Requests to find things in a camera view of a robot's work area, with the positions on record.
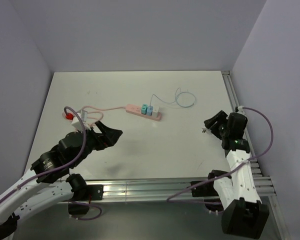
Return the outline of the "teal charger plug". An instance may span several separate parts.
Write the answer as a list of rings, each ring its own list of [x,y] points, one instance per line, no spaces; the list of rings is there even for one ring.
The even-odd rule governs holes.
[[[147,113],[147,107],[148,107],[147,104],[143,104],[141,106],[141,109],[140,109],[141,114],[146,115],[146,113]]]

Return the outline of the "light blue charger plug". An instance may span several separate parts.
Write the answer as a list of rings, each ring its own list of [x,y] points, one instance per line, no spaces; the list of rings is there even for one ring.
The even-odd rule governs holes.
[[[147,110],[146,110],[146,115],[147,116],[152,116],[152,114],[153,114],[153,106],[148,105]]]

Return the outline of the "silver white charger plug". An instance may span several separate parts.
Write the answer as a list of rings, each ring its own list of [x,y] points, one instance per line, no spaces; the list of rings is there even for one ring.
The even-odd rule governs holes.
[[[153,106],[153,109],[152,109],[152,116],[153,116],[154,118],[157,118],[157,117],[158,117],[159,110],[160,110],[160,107],[159,107],[159,106]]]

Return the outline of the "small white charger plug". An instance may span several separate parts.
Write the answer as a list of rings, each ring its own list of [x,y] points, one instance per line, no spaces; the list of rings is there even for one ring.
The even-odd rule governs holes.
[[[202,128],[202,133],[203,133],[203,134],[207,134],[207,135],[212,135],[211,130],[208,129],[208,128]]]

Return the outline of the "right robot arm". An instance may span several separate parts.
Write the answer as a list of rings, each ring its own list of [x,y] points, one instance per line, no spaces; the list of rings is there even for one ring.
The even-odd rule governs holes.
[[[221,227],[225,234],[258,240],[270,211],[257,192],[250,158],[249,142],[244,139],[248,119],[245,115],[219,111],[204,121],[204,125],[221,140],[230,171],[212,170],[207,191],[219,195],[223,213]]]

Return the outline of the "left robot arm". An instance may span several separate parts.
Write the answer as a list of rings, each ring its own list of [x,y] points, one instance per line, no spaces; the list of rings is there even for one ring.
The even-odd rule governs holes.
[[[71,174],[93,151],[113,147],[122,130],[96,122],[93,128],[68,133],[51,150],[43,153],[31,168],[0,195],[0,240],[14,233],[18,224],[56,203],[81,200],[88,188],[80,174]]]

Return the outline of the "aluminium side rail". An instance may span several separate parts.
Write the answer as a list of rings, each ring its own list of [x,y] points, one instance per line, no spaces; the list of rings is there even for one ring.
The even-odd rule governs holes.
[[[253,159],[248,141],[243,138],[247,127],[248,118],[245,115],[232,112],[228,114],[227,126],[233,133],[234,139],[230,147],[222,147],[231,171],[223,172],[222,177],[230,178],[231,174],[238,171],[244,164]]]

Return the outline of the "aluminium front rail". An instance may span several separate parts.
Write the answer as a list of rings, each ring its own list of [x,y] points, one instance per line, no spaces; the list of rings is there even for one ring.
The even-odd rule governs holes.
[[[204,182],[205,178],[149,178],[149,179],[121,179],[121,180],[85,180],[80,174],[70,174],[65,180],[57,180],[54,183],[37,183],[35,180],[22,186],[20,182],[13,187],[12,199],[17,205],[34,199],[47,197],[60,201],[71,200],[73,197],[81,197],[85,193],[87,185],[103,185],[103,203],[119,202],[155,202],[165,201],[169,196],[187,189],[187,192],[174,197],[175,201],[204,201],[208,199],[220,199],[218,197],[192,197],[191,190]],[[221,183],[226,187],[226,193],[230,193],[230,182],[223,178],[213,182],[213,188]]]

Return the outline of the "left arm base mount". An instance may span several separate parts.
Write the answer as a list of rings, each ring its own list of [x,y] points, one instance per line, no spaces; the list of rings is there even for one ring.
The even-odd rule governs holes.
[[[76,203],[68,203],[68,213],[72,217],[83,218],[91,209],[90,204],[93,201],[101,201],[103,199],[104,186],[102,184],[89,184],[85,188],[85,192],[81,197],[73,197],[73,202],[85,202],[84,205]]]

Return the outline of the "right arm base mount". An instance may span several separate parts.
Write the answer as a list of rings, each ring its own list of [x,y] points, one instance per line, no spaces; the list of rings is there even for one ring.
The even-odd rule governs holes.
[[[191,194],[193,198],[204,198],[204,197],[218,197],[217,191],[213,187],[213,183],[208,183],[205,185],[201,185],[199,187],[195,187],[191,190]],[[219,198],[216,199],[207,199],[204,200],[205,207],[210,211],[218,211],[221,212],[224,210],[221,200]]]

